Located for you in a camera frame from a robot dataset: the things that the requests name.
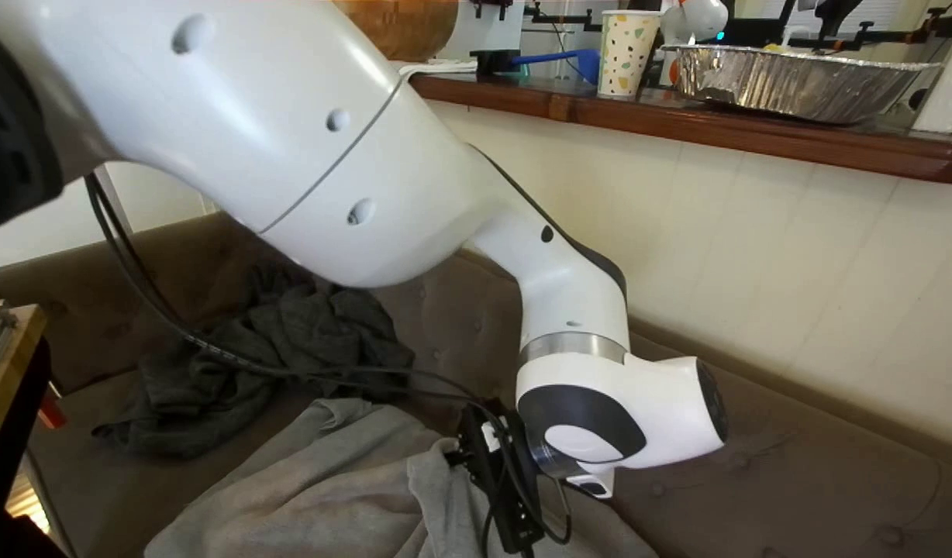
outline brown couch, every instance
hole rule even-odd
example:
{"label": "brown couch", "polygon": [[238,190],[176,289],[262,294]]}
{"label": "brown couch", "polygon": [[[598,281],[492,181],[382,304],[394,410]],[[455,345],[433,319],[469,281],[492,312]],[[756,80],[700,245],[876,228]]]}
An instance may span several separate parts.
{"label": "brown couch", "polygon": [[[141,237],[141,251],[189,323],[217,323],[246,300],[255,263],[281,262],[226,216]],[[135,364],[172,335],[131,294],[105,248],[79,248],[0,270],[12,304],[49,312],[54,372],[70,425],[35,431],[32,460],[79,554],[141,554],[189,500],[238,464],[305,403],[286,395],[251,427],[194,462],[141,460],[89,437],[131,406]],[[378,291],[423,368],[482,395],[511,390],[517,291],[497,268],[453,257]],[[642,356],[672,354],[671,335],[635,326]],[[952,554],[952,449],[918,431],[825,403],[742,366],[710,360],[733,437],[708,460],[629,472],[611,503],[663,554]],[[450,427],[445,403],[410,403]]]}

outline white robotic arm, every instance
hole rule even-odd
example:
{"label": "white robotic arm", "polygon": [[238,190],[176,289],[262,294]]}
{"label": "white robotic arm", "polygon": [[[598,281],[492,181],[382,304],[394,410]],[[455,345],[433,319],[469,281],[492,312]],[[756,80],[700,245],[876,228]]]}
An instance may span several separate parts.
{"label": "white robotic arm", "polygon": [[70,181],[176,174],[300,268],[356,289],[460,248],[523,299],[517,412],[541,469],[611,495],[613,469],[722,446],[694,360],[629,356],[624,286],[460,143],[328,0],[0,0],[0,45]]}

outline dark cloth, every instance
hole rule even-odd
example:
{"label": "dark cloth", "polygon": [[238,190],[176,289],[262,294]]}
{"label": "dark cloth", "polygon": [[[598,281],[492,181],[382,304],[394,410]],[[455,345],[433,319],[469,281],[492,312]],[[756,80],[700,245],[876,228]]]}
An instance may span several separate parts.
{"label": "dark cloth", "polygon": [[280,387],[390,403],[410,384],[407,375],[354,372],[356,366],[414,366],[414,351],[398,341],[390,318],[373,294],[316,289],[286,272],[255,272],[251,308],[206,339],[286,377],[180,341],[141,364],[135,416],[101,425],[93,434],[131,452],[186,460],[255,422]]}

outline black cable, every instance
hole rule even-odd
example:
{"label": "black cable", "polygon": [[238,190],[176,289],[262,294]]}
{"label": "black cable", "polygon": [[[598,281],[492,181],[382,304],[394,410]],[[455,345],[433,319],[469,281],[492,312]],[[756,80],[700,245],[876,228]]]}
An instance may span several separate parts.
{"label": "black cable", "polygon": [[[238,368],[247,368],[255,375],[267,375],[267,377],[306,377],[306,375],[298,375],[292,368],[281,368],[281,366],[267,366],[267,364],[259,364],[251,356],[241,356],[231,348],[220,348],[195,331],[189,331],[184,326],[184,319],[173,312],[173,308],[168,304],[168,299],[151,286],[151,279],[147,277],[147,268],[142,268],[142,257],[138,253],[126,231],[121,228],[117,221],[117,211],[113,209],[103,183],[96,174],[86,174],[86,191],[89,191],[89,204],[93,204],[93,215],[101,221],[101,231],[110,241],[110,248],[116,251],[117,257],[117,268],[121,272],[126,277],[131,289],[151,308],[151,312],[172,328],[176,331],[184,341],[195,345],[199,351],[231,364],[231,366],[238,366]],[[450,395],[433,395],[433,390],[414,390],[410,395],[418,395],[418,398],[445,398],[445,401],[466,401],[469,406],[474,406],[484,422],[492,425],[492,434],[501,439],[501,452],[502,452],[502,464],[505,464],[505,476],[514,481],[514,495],[523,503],[528,514],[545,529],[549,539],[555,542],[568,542],[571,539],[571,514],[565,514],[565,535],[555,535],[543,514],[531,505],[533,500],[528,495],[528,487],[517,483],[517,464],[514,464],[514,439],[511,439],[511,431],[501,422],[501,416],[492,410],[486,410],[482,403],[482,398],[446,377],[446,375],[438,375],[438,372],[426,372],[426,368],[382,368],[382,366],[340,366],[340,368],[300,368],[300,372],[315,372],[315,383],[326,383],[326,384],[361,384],[361,383],[348,383],[348,377],[339,377],[339,375],[348,375],[348,372],[361,372],[361,375],[418,375],[418,377],[429,377],[429,383],[440,383],[446,384],[450,390],[455,390],[455,398]]]}

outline wooden shelf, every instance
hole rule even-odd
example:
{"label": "wooden shelf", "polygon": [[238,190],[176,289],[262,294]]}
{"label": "wooden shelf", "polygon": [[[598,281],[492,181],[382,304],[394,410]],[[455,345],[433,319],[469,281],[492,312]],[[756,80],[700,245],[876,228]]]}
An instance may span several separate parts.
{"label": "wooden shelf", "polygon": [[742,149],[952,185],[952,137],[825,128],[772,115],[704,108],[679,98],[608,104],[509,80],[414,77],[426,98]]}

